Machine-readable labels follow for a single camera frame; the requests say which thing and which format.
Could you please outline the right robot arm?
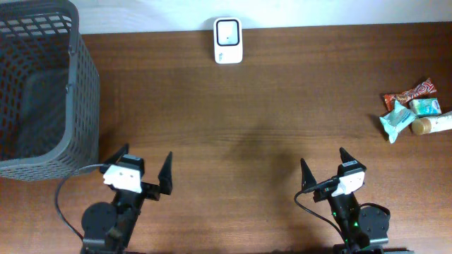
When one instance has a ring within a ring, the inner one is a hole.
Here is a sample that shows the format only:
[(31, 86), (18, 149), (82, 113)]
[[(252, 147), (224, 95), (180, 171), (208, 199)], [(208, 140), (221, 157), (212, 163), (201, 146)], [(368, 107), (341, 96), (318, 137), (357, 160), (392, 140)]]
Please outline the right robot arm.
[[(343, 240), (332, 247), (334, 253), (411, 253), (411, 250), (384, 248), (389, 242), (391, 211), (376, 203), (357, 201), (354, 192), (364, 185), (366, 166), (345, 148), (339, 149), (341, 163), (337, 174), (317, 182), (305, 159), (300, 159), (302, 188), (294, 202), (305, 212), (331, 225)], [(298, 201), (302, 194), (312, 193), (314, 202), (328, 201), (333, 220), (310, 210)]]

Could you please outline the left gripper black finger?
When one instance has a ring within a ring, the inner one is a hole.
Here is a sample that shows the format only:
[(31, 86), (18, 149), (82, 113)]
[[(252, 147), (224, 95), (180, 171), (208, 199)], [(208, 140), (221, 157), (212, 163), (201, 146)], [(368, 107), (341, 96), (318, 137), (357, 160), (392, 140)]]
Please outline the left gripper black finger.
[(172, 152), (167, 155), (164, 164), (158, 174), (158, 180), (160, 185), (160, 193), (164, 195), (170, 195), (172, 193)]
[(129, 144), (126, 143), (116, 153), (114, 153), (102, 163), (102, 166), (99, 168), (100, 173), (105, 173), (110, 165), (116, 164), (124, 155), (127, 155), (128, 153)]

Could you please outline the red chocolate bar wrapper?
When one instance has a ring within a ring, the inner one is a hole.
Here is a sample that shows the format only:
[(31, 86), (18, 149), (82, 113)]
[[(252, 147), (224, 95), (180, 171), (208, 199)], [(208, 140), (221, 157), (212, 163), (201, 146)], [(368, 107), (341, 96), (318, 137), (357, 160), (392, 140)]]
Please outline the red chocolate bar wrapper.
[(426, 79), (414, 88), (406, 90), (400, 93), (385, 94), (383, 96), (384, 104), (387, 110), (392, 111), (394, 109), (395, 101), (401, 105), (407, 104), (413, 99), (417, 99), (422, 96), (427, 96), (437, 92), (435, 85), (431, 78)]

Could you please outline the white tube with gold cap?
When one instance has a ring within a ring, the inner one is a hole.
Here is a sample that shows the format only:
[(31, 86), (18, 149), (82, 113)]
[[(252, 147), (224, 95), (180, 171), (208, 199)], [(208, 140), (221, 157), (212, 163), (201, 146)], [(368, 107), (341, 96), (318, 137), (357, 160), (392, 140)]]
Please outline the white tube with gold cap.
[(439, 116), (428, 116), (415, 119), (411, 126), (415, 135), (425, 135), (451, 130), (451, 112)]

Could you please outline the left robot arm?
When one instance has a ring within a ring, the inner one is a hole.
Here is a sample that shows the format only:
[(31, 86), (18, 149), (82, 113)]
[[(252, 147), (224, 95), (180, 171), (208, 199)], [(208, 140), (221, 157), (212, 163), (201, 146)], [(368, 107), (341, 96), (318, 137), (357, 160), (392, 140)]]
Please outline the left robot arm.
[(115, 192), (111, 202), (97, 202), (83, 213), (82, 253), (125, 253), (146, 200), (158, 201), (172, 193), (170, 152), (157, 176), (158, 184), (142, 181), (145, 162), (129, 154), (125, 144), (100, 166), (103, 183)]

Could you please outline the teal snack packet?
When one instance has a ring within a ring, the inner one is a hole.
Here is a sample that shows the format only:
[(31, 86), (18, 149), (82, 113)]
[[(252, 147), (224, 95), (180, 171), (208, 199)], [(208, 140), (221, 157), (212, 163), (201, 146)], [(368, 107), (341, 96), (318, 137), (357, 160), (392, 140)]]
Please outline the teal snack packet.
[(404, 107), (399, 101), (395, 101), (393, 110), (387, 115), (380, 117), (379, 120), (388, 134), (389, 142), (394, 143), (399, 133), (416, 118), (416, 114), (412, 110)]

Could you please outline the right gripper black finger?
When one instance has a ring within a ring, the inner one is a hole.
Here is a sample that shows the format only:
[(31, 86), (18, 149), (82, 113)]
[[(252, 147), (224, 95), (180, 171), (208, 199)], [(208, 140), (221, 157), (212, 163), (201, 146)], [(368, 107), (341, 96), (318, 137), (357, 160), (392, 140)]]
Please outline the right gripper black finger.
[(304, 158), (300, 159), (300, 165), (302, 170), (302, 192), (309, 193), (317, 182)]
[(343, 164), (346, 164), (349, 162), (358, 163), (358, 161), (352, 155), (350, 155), (344, 147), (341, 147), (339, 149), (339, 152), (340, 152), (340, 158), (341, 158), (341, 161)]

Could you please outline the teal Kleenex tissue pack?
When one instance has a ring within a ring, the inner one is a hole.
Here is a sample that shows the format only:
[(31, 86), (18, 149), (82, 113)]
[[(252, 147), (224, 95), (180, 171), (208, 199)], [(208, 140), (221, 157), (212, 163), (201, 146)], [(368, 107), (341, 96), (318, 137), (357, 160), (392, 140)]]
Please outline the teal Kleenex tissue pack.
[(418, 117), (438, 116), (442, 114), (437, 98), (413, 99), (409, 102), (409, 106)]

